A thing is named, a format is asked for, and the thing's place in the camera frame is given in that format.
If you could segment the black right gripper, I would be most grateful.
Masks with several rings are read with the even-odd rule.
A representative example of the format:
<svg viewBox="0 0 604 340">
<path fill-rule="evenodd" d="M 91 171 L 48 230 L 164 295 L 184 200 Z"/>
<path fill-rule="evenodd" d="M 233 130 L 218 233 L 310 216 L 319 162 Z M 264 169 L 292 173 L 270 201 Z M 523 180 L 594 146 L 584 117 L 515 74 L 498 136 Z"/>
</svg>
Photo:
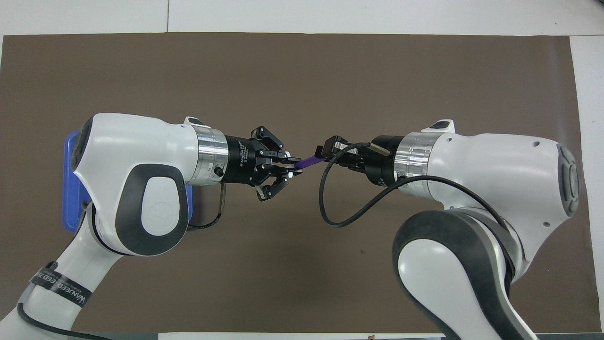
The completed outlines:
<svg viewBox="0 0 604 340">
<path fill-rule="evenodd" d="M 339 157 L 336 164 L 349 170 L 365 173 L 371 183 L 387 187 L 395 182 L 394 158 L 399 146 L 399 136 L 377 136 L 371 142 L 390 151 L 390 155 L 384 156 L 364 149 L 363 159 L 359 155 L 358 149 L 350 149 Z M 314 156 L 319 159 L 332 159 L 349 145 L 345 138 L 332 136 L 323 145 L 317 146 Z"/>
</svg>

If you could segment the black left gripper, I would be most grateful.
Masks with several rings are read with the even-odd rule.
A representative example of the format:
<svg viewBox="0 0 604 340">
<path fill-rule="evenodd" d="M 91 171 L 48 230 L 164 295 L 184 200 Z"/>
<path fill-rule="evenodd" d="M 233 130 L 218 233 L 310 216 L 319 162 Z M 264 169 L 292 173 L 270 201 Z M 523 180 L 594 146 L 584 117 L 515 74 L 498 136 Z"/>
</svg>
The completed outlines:
<svg viewBox="0 0 604 340">
<path fill-rule="evenodd" d="M 301 158 L 293 157 L 267 127 L 259 126 L 251 132 L 251 138 L 225 136 L 228 145 L 228 163 L 222 177 L 223 183 L 251 184 L 256 166 L 256 156 L 271 159 L 274 163 L 295 164 Z M 258 174 L 265 175 L 255 187 L 261 202 L 274 198 L 285 188 L 290 179 L 302 174 L 294 167 L 276 165 L 259 166 Z"/>
</svg>

